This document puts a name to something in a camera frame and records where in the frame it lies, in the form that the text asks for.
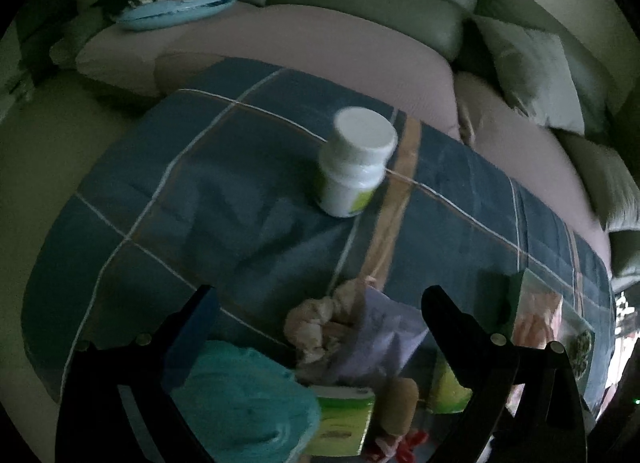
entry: teal garment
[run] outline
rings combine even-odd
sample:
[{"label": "teal garment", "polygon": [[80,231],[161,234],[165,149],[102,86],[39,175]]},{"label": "teal garment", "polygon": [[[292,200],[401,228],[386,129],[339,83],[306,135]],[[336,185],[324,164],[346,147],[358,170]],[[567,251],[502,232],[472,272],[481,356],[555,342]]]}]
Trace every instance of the teal garment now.
[{"label": "teal garment", "polygon": [[295,462],[320,425],[315,394],[253,349],[208,341],[172,400],[218,463]]}]

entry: pink sofa seat cover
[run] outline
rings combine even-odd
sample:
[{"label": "pink sofa seat cover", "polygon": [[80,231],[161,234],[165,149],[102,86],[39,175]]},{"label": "pink sofa seat cover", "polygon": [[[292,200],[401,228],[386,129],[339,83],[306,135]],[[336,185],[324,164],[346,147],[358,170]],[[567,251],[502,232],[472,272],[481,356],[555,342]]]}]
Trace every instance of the pink sofa seat cover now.
[{"label": "pink sofa seat cover", "polygon": [[490,85],[470,73],[458,73],[454,86],[462,140],[553,210],[601,257],[610,275],[609,236],[551,130],[517,115]]},{"label": "pink sofa seat cover", "polygon": [[420,42],[370,21],[315,6],[277,5],[207,20],[156,61],[169,93],[221,56],[297,69],[377,98],[460,140],[449,63]]}]

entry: beige floor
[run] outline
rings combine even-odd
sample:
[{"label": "beige floor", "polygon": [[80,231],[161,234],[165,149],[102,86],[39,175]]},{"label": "beige floor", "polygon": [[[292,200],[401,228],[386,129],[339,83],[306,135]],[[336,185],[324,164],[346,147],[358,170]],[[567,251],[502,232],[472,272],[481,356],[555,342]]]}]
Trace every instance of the beige floor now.
[{"label": "beige floor", "polygon": [[77,73],[62,72],[0,125],[0,401],[43,463],[54,460],[58,407],[24,354],[22,295],[66,200],[135,116],[100,104]]}]

